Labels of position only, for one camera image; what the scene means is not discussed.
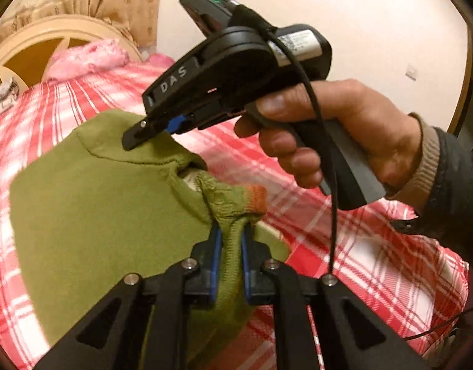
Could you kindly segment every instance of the black jacket sleeve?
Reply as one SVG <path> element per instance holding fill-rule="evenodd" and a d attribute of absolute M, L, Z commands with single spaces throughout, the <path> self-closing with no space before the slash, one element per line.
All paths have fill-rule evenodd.
<path fill-rule="evenodd" d="M 440 159 L 432 191 L 419 217 L 393 221 L 397 231 L 426 235 L 458 253 L 473 268 L 473 153 L 437 129 Z"/>

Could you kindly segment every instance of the ribbed cuff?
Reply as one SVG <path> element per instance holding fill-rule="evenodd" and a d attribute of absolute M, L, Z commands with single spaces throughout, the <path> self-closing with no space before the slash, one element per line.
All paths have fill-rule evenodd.
<path fill-rule="evenodd" d="M 408 183 L 396 194 L 386 196 L 389 200 L 399 200 L 413 207 L 418 213 L 423 211 L 428 196 L 432 191 L 438 160 L 440 159 L 440 144 L 437 132 L 416 113 L 411 113 L 421 127 L 422 155 L 418 169 Z"/>

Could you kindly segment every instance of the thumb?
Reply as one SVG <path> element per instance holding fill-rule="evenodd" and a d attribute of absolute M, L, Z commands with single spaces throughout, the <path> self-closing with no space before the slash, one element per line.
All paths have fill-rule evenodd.
<path fill-rule="evenodd" d="M 351 102 L 364 87 L 355 80 L 314 81 L 312 88 L 317 96 L 325 119 L 340 118 L 349 114 Z M 315 117 L 305 86 L 299 85 L 272 93 L 256 102 L 257 110 L 264 117 L 274 121 L 296 122 Z"/>

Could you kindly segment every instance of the red plaid bedspread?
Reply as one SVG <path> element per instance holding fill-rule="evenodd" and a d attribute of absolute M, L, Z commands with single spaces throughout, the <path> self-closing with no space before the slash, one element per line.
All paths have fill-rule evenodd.
<path fill-rule="evenodd" d="M 165 68 L 128 64 L 101 74 L 28 90 L 0 116 L 0 343 L 20 369 L 30 369 L 49 349 L 22 281 L 9 220 L 9 186 L 18 171 L 98 112 L 112 107 L 143 113 L 141 93 Z M 199 153 L 210 171 L 228 183 L 260 183 L 268 190 L 264 220 L 292 247 L 288 263 L 320 276 L 328 263 L 329 199 L 303 190 L 265 156 L 256 138 L 239 140 L 232 124 L 220 124 L 176 139 Z M 410 207 L 380 200 L 339 213 L 336 273 L 399 335 L 418 334 L 462 310 L 467 265 L 455 253 L 423 236 L 404 236 L 391 218 L 413 217 Z M 446 330 L 414 340 L 419 353 Z M 257 310 L 240 337 L 211 368 L 275 368 L 272 313 Z"/>

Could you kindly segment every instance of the silver bolt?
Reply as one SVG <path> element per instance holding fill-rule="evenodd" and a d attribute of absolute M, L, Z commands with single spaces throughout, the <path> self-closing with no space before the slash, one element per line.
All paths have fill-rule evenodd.
<path fill-rule="evenodd" d="M 322 282 L 327 286 L 334 286 L 337 284 L 337 278 L 332 274 L 326 274 L 322 277 Z"/>
<path fill-rule="evenodd" d="M 281 263 L 277 260 L 274 260 L 273 258 L 270 258 L 265 261 L 264 266 L 268 270 L 277 270 L 281 266 Z"/>
<path fill-rule="evenodd" d="M 186 258 L 183 262 L 181 262 L 181 266 L 186 270 L 191 270 L 193 268 L 196 268 L 197 264 L 198 264 L 197 260 L 191 257 Z"/>
<path fill-rule="evenodd" d="M 127 285 L 135 285 L 139 282 L 139 280 L 140 280 L 139 275 L 135 273 L 130 273 L 124 276 L 124 282 Z"/>

